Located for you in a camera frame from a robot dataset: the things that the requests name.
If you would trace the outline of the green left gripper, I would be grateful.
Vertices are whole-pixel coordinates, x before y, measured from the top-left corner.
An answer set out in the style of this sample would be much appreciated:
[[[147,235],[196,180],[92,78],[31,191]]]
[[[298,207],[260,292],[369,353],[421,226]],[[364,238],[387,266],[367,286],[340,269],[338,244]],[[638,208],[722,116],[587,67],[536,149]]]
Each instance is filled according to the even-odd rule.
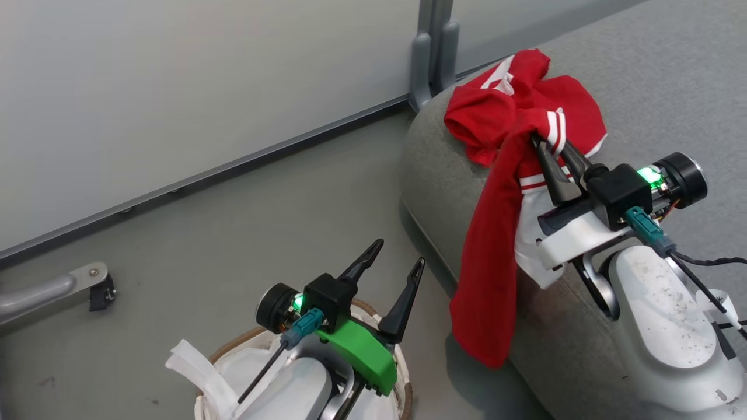
[[[338,280],[356,285],[381,252],[383,239],[376,239],[362,255],[344,270]],[[406,284],[389,313],[379,321],[379,335],[387,343],[401,343],[413,309],[421,277],[426,267],[425,258],[419,258],[406,277]],[[326,340],[365,382],[384,396],[389,396],[397,381],[395,357],[370,332],[353,319],[342,322],[334,332],[315,331]]]

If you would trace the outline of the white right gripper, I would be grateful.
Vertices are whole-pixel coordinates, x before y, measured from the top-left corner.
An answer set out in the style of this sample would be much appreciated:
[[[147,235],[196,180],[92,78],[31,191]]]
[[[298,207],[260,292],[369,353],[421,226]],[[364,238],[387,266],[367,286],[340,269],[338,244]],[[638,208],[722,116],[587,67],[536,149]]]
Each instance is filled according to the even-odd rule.
[[[537,245],[538,259],[546,269],[553,269],[592,250],[603,249],[632,236],[630,227],[612,231],[592,212],[592,203],[581,198],[586,189],[585,173],[591,163],[571,142],[566,142],[561,157],[575,183],[558,165],[549,145],[539,135],[532,135],[532,144],[539,161],[553,205],[563,205],[537,218],[545,239]]]

